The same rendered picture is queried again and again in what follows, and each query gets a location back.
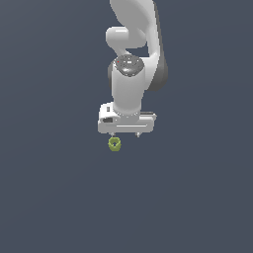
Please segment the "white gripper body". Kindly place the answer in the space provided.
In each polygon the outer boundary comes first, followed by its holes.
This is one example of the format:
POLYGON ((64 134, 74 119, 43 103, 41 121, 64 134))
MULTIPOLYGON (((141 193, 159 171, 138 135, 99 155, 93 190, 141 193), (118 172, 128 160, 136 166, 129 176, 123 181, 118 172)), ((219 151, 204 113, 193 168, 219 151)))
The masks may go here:
POLYGON ((98 132, 116 134, 121 132, 142 134, 152 132, 157 116, 153 112, 139 112, 131 116, 117 114, 114 103, 106 103, 100 107, 98 132))

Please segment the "small olive green object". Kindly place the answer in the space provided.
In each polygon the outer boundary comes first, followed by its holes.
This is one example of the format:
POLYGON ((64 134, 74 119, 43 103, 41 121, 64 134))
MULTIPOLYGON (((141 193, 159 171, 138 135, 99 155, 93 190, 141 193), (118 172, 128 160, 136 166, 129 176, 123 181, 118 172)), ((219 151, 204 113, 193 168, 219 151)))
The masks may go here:
POLYGON ((119 151, 122 143, 118 137, 111 137, 108 142, 108 146, 112 151, 119 151))

